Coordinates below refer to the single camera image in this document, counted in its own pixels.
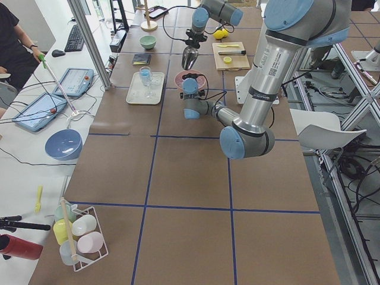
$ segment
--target green bowl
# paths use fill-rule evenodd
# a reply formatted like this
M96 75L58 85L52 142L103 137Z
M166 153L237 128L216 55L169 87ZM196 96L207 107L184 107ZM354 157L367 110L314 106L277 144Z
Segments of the green bowl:
M140 44L144 49L152 49L156 45L156 38L154 36L144 36L140 38Z

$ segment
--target pink bowl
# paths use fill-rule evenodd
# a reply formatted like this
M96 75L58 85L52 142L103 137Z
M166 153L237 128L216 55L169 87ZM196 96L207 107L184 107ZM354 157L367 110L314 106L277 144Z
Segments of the pink bowl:
M176 77L174 78L174 84L176 84L176 87L180 91L183 91L182 90L182 82L183 82L182 76L189 74L189 73L202 74L200 71L195 70L195 69L183 70L180 73L177 73ZM204 78L204 76L199 76L197 78L197 83L198 83L198 89L202 90L206 84L206 79Z

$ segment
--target red cylinder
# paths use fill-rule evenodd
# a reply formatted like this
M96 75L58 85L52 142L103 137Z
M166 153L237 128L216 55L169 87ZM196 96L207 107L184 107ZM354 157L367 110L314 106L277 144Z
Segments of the red cylinder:
M0 236L0 254L35 260L41 255L42 245L15 236Z

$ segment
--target keyboard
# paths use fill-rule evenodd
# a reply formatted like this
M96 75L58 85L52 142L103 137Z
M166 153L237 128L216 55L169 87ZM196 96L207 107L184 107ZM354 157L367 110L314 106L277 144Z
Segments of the keyboard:
M78 52L82 50L84 39L78 25L73 25L65 47L65 52Z

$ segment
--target cutting board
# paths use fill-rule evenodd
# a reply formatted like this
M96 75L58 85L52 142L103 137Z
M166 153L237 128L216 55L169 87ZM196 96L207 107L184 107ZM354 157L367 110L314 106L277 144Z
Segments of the cutting board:
M239 47L220 47L218 45L239 45ZM246 55L219 55L219 51L230 52L230 51L240 51L245 50L242 42L227 42L227 43L213 43L213 52L216 70L242 70L250 69L248 58ZM230 56L232 62L230 64L225 64L223 58L225 56Z

